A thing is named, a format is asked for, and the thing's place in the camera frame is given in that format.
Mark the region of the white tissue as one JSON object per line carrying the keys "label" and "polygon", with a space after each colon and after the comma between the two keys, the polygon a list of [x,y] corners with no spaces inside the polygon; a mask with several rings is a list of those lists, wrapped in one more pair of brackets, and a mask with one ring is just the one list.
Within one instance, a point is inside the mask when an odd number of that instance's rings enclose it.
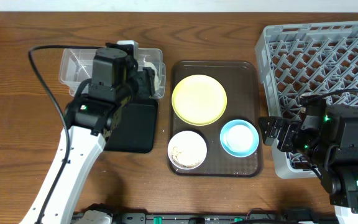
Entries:
{"label": "white tissue", "polygon": [[154,71],[154,90],[155,91],[159,91],[160,88],[160,78],[158,75],[158,71],[157,68],[155,67],[155,65],[151,62],[145,62],[144,67],[149,67]]}

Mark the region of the food scraps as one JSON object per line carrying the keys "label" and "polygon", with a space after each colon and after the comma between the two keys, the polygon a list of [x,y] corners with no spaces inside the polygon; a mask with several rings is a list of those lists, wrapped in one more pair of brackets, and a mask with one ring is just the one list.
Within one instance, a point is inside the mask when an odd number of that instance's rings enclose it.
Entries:
{"label": "food scraps", "polygon": [[200,162],[195,152],[191,149],[185,149],[184,147],[175,146],[172,149],[171,155],[173,161],[182,167],[194,167]]}

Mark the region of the white bowl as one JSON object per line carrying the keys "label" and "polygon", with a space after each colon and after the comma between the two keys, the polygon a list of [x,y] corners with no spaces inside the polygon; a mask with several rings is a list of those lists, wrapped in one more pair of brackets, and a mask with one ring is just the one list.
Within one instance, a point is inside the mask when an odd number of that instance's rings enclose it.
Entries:
{"label": "white bowl", "polygon": [[[200,162],[194,166],[194,167],[182,167],[178,164],[176,164],[172,159],[172,149],[175,147],[184,147],[185,149],[191,149],[193,152],[195,152],[198,155],[198,158],[200,159]],[[201,135],[194,131],[181,131],[179,133],[176,133],[171,140],[168,143],[167,148],[167,154],[170,162],[179,169],[184,170],[191,170],[195,169],[198,166],[200,166],[204,160],[206,159],[207,155],[207,145],[206,141],[203,139]]]}

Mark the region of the pale green cup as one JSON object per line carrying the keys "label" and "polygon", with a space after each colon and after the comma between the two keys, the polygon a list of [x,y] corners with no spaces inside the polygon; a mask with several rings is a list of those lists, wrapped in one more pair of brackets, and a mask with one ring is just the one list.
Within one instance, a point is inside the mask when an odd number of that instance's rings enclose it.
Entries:
{"label": "pale green cup", "polygon": [[250,150],[253,140],[252,131],[244,125],[235,125],[227,133],[227,144],[234,152],[246,152]]}

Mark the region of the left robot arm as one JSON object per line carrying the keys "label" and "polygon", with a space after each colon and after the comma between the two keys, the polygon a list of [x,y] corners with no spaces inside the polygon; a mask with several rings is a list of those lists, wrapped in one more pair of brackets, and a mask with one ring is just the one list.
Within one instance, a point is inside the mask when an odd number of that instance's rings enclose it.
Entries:
{"label": "left robot arm", "polygon": [[82,81],[73,100],[62,110],[37,69],[33,47],[28,52],[36,77],[63,123],[52,165],[23,223],[70,223],[87,176],[103,152],[121,111],[132,100],[155,94],[156,72],[138,68],[134,41],[95,47],[93,72]]}

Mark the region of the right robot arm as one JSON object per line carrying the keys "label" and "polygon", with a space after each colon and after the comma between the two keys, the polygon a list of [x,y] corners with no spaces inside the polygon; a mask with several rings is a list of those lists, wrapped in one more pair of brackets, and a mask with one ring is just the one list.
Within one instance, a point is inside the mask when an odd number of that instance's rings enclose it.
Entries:
{"label": "right robot arm", "polygon": [[323,96],[301,99],[299,121],[278,116],[258,120],[265,145],[298,152],[318,168],[339,223],[358,223],[358,109],[328,105]]}

